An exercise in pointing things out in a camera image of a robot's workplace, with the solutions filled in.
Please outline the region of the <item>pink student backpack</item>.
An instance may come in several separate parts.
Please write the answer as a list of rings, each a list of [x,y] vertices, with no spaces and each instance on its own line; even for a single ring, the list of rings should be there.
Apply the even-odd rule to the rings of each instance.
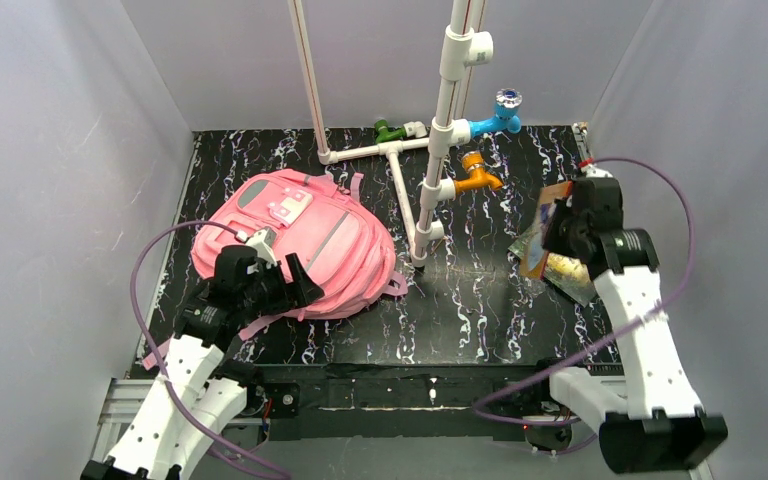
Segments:
[[[296,253],[325,292],[303,320],[344,319],[383,295],[406,294],[405,278],[395,267],[393,238],[360,201],[363,178],[355,174],[348,188],[329,175],[293,169],[250,178],[213,214],[213,226],[197,233],[190,252],[193,266],[201,278],[210,277],[220,250],[239,244],[239,230],[251,234],[270,227],[277,234],[272,246],[276,259]]]

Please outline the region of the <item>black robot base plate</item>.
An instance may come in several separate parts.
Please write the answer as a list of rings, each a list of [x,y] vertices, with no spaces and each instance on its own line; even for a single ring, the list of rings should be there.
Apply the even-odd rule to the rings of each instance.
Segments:
[[[227,367],[252,385],[251,409],[255,416],[265,416],[272,441],[354,436],[522,441],[522,426],[481,418],[472,407],[537,371],[531,365],[504,364],[230,362]]]

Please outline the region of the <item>green cover book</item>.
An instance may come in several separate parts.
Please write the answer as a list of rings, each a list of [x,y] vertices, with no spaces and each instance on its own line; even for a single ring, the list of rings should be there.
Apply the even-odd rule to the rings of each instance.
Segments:
[[[534,223],[509,246],[520,261],[520,274],[547,282],[580,305],[591,303],[596,291],[587,268],[577,259],[544,250],[542,233],[541,226]]]

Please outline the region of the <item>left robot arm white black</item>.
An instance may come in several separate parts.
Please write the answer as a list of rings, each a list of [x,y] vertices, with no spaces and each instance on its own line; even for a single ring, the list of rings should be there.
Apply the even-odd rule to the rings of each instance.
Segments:
[[[187,479],[247,403],[253,367],[223,362],[233,338],[258,319],[279,317],[322,298],[323,289],[295,253],[266,260],[256,249],[223,248],[214,274],[191,293],[179,332],[122,437],[84,479]]]

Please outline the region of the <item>pink small book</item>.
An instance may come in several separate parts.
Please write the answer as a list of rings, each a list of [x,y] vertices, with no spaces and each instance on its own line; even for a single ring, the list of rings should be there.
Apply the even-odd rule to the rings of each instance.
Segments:
[[[549,223],[558,200],[565,200],[572,187],[571,181],[545,186],[540,190],[534,218],[525,232],[520,274],[526,278],[540,279],[550,252],[543,246]]]

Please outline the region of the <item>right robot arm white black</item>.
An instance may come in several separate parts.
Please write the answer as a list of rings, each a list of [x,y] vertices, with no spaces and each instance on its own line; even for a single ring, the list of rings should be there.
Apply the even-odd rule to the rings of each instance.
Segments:
[[[543,246],[586,267],[611,322],[625,382],[618,395],[578,364],[556,366],[548,380],[552,398],[594,431],[616,474],[696,469],[727,439],[728,427],[722,415],[705,411],[685,373],[654,243],[645,230],[625,227],[619,182],[571,181],[551,211]]]

